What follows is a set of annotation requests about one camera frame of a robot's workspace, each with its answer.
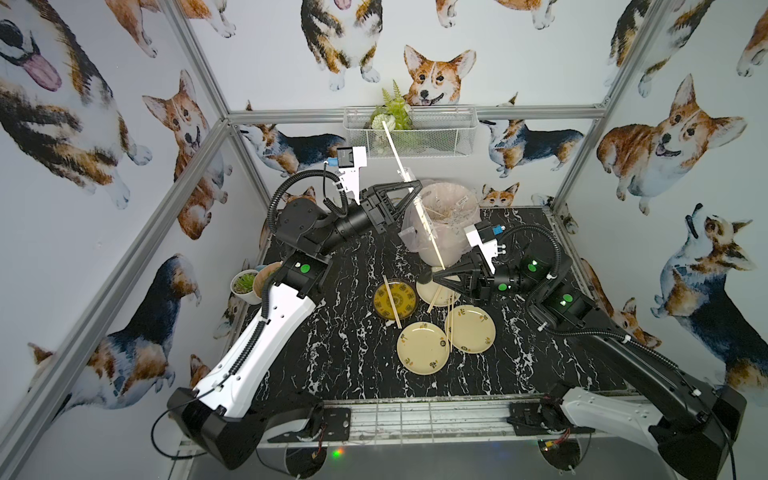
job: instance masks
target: metal grid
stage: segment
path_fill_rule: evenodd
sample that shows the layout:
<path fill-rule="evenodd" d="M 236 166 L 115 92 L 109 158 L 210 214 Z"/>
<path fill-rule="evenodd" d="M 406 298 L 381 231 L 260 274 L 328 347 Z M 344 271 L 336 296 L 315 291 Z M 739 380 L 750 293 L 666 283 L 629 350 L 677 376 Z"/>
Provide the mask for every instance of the metal grid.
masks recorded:
<path fill-rule="evenodd" d="M 346 141 L 351 147 L 366 147 L 369 158 L 392 158 L 384 130 L 371 128 L 373 108 L 345 108 Z M 478 116 L 474 107 L 431 111 L 413 108 L 413 130 L 393 130 L 392 142 L 401 158 L 466 157 L 475 148 Z"/>

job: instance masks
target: black cable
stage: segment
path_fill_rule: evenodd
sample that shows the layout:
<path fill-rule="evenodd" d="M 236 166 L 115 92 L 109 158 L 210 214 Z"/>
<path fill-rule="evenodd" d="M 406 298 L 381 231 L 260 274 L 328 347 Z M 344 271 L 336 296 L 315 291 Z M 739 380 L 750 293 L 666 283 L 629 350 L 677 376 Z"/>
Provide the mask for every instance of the black cable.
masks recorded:
<path fill-rule="evenodd" d="M 152 424 L 152 429 L 149 431 L 149 439 L 152 441 L 152 446 L 154 447 L 155 450 L 157 450 L 157 453 L 159 453 L 160 455 L 162 455 L 165 458 L 170 458 L 171 460 L 187 460 L 189 458 L 201 457 L 201 456 L 207 454 L 207 452 L 202 452 L 202 453 L 196 453 L 195 455 L 169 455 L 166 452 L 163 452 L 162 450 L 160 450 L 160 447 L 158 447 L 157 443 L 154 441 L 154 428 L 157 426 L 157 423 L 160 421 L 160 419 L 165 417 L 166 413 L 169 413 L 171 410 L 178 409 L 179 407 L 187 406 L 190 403 L 194 402 L 195 400 L 202 399 L 204 396 L 206 396 L 209 393 L 213 392 L 215 389 L 216 389 L 216 387 L 214 386 L 212 389 L 208 390 L 203 395 L 195 397 L 192 400 L 189 400 L 187 402 L 182 403 L 181 405 L 177 405 L 175 407 L 169 408 L 165 412 L 162 412 L 159 417 L 157 417 L 157 420 L 155 420 L 154 423 Z"/>

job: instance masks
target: marble surface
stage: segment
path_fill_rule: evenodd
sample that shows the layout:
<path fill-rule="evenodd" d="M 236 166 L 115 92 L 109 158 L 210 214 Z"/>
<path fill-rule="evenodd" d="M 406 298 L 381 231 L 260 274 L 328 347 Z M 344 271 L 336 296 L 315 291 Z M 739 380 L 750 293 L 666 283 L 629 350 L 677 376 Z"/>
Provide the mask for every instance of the marble surface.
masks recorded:
<path fill-rule="evenodd" d="M 539 207 L 484 209 L 482 215 L 493 224 L 537 223 L 551 228 Z M 534 237 L 535 233 L 524 232 L 516 241 L 524 246 Z M 273 241 L 265 263 L 280 260 L 284 250 L 280 242 Z M 537 332 L 521 311 L 520 297 L 500 309 L 483 307 L 496 325 L 490 349 L 479 355 L 453 349 L 448 363 L 436 374 L 411 373 L 396 353 L 397 326 L 385 326 L 373 311 L 371 299 L 383 274 L 414 283 L 426 265 L 405 248 L 396 231 L 369 233 L 358 245 L 337 250 L 333 259 L 323 300 L 291 336 L 265 376 L 257 398 L 295 389 L 328 400 L 540 393 L 559 379 L 594 391 L 627 388 L 605 364 L 578 347 L 571 348 L 566 339 Z M 578 287 L 572 274 L 568 280 Z M 427 321 L 444 328 L 447 307 L 435 308 L 430 314 L 427 306 L 420 302 L 403 326 Z M 248 318 L 257 308 L 252 307 Z"/>

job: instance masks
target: chopstick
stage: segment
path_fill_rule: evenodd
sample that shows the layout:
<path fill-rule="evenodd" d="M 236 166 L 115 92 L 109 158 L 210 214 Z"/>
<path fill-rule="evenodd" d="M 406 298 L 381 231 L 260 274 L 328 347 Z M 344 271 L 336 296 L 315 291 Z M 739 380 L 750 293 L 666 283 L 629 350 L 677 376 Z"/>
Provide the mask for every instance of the chopstick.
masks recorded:
<path fill-rule="evenodd" d="M 384 286 L 386 286 L 386 294 L 389 295 L 389 302 L 392 304 L 392 312 L 395 314 L 397 328 L 402 329 L 402 325 L 400 325 L 400 315 L 397 314 L 397 307 L 395 306 L 395 299 L 392 298 L 392 291 L 389 289 L 389 280 L 386 279 L 386 275 L 383 275 L 383 277 Z"/>

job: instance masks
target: plate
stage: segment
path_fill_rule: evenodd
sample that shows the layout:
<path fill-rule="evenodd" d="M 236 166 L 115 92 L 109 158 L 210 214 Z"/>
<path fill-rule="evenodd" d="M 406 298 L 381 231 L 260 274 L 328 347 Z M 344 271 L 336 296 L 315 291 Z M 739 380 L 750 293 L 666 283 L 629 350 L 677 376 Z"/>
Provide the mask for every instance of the plate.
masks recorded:
<path fill-rule="evenodd" d="M 413 287 L 405 280 L 389 279 L 389 289 L 392 291 L 392 300 L 395 301 L 395 308 L 400 319 L 406 319 L 416 311 L 416 304 L 419 298 Z M 389 295 L 386 293 L 384 283 L 373 293 L 373 309 L 385 320 L 394 320 L 395 314 L 392 312 L 392 303 L 389 301 Z"/>
<path fill-rule="evenodd" d="M 496 325 L 488 312 L 472 305 L 453 307 L 445 319 L 451 344 L 467 353 L 483 353 L 496 339 Z"/>
<path fill-rule="evenodd" d="M 431 375 L 448 362 L 445 332 L 434 323 L 417 322 L 408 325 L 397 339 L 397 356 L 411 372 Z"/>
<path fill-rule="evenodd" d="M 439 266 L 434 266 L 432 268 L 432 272 L 439 272 L 440 270 L 442 270 L 442 268 Z M 449 276 L 448 278 L 449 280 L 459 280 L 457 276 Z M 422 300 L 424 300 L 427 305 L 429 305 L 429 303 L 432 302 L 432 298 L 435 296 L 435 292 L 439 286 L 440 285 L 432 281 L 429 283 L 416 282 L 416 291 L 419 292 L 419 296 L 422 298 Z M 448 306 L 448 300 L 451 292 L 453 292 L 453 290 L 443 287 L 442 291 L 437 296 L 437 299 L 435 299 L 435 306 Z M 461 296 L 460 293 L 456 292 L 453 292 L 453 295 L 457 300 Z"/>

